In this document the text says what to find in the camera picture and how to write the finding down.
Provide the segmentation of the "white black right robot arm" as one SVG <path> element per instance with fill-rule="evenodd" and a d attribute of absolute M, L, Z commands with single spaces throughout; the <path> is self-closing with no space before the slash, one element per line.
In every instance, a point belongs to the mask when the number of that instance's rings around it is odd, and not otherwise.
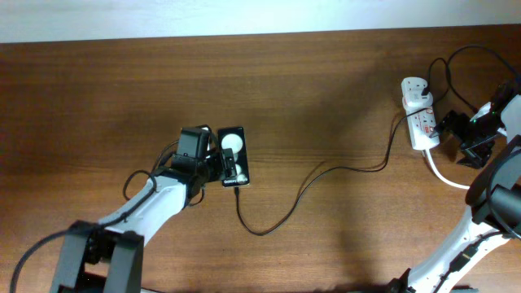
<path fill-rule="evenodd" d="M 442 133 L 460 142 L 460 163 L 480 171 L 466 187 L 462 219 L 436 251 L 386 286 L 387 292 L 450 292 L 489 252 L 520 237 L 520 84 L 499 85 L 469 117 L 450 111 L 435 121 L 432 101 L 405 89 L 413 148 L 428 153 Z"/>

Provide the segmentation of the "black Galaxy flip phone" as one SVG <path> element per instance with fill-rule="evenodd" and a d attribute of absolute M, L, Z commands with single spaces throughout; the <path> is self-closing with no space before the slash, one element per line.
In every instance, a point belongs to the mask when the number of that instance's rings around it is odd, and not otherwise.
<path fill-rule="evenodd" d="M 224 187 L 246 186 L 250 183 L 247 161 L 247 145 L 244 127 L 236 126 L 217 131 L 218 143 L 223 157 L 221 184 Z"/>

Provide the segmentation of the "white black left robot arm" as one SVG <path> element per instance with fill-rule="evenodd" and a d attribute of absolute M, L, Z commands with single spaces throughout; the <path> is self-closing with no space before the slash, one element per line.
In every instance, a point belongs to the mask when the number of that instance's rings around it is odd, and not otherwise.
<path fill-rule="evenodd" d="M 213 181 L 223 186 L 248 183 L 246 153 L 228 146 L 200 157 L 172 154 L 121 208 L 96 223 L 77 221 L 70 227 L 51 291 L 140 292 L 145 246 Z"/>

